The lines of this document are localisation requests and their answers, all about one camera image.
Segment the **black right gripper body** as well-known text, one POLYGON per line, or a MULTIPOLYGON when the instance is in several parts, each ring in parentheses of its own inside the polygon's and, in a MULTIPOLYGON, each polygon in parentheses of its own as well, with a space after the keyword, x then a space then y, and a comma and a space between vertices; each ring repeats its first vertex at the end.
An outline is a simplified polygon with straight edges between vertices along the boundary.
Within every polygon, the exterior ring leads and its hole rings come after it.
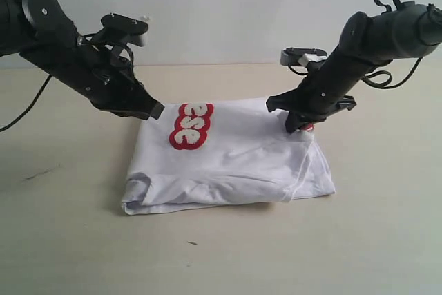
POLYGON ((296 106, 290 112, 310 122, 323 122, 334 113, 355 107, 354 98, 347 93, 373 71, 373 62, 347 54, 337 46, 325 61, 310 62, 304 68, 307 74, 295 89, 296 106))

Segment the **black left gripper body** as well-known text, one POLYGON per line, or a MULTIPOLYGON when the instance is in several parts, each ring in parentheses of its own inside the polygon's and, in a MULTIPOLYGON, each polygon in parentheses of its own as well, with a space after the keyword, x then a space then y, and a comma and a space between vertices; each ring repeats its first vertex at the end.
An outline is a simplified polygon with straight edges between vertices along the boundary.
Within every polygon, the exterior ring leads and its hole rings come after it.
POLYGON ((145 88, 128 59, 105 46, 86 43, 67 48, 52 44, 20 52, 20 56, 83 95, 97 109, 115 115, 144 115, 145 88))

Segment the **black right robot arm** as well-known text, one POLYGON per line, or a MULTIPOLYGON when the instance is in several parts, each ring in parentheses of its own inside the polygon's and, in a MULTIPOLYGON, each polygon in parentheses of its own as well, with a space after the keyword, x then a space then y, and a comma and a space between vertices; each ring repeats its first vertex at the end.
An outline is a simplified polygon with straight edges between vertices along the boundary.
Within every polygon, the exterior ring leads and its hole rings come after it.
POLYGON ((331 53, 315 48, 286 48, 281 52, 282 66, 306 71, 297 88, 269 97, 267 109, 287 111, 285 128, 289 133, 323 122, 356 106, 348 92, 359 81, 391 89, 389 82, 376 84, 371 79, 396 59, 421 61, 439 44, 441 9, 433 4, 409 1, 375 17, 357 12, 345 24, 331 53))

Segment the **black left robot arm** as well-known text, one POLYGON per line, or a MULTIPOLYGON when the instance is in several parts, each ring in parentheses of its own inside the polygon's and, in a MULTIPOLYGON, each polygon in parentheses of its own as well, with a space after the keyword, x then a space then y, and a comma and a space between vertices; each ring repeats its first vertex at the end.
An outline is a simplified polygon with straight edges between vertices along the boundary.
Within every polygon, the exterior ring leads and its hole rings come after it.
POLYGON ((158 119, 164 105, 136 79, 129 47, 143 46, 148 24, 115 13, 101 24, 84 35, 58 0, 1 0, 1 56, 18 54, 101 111, 158 119))

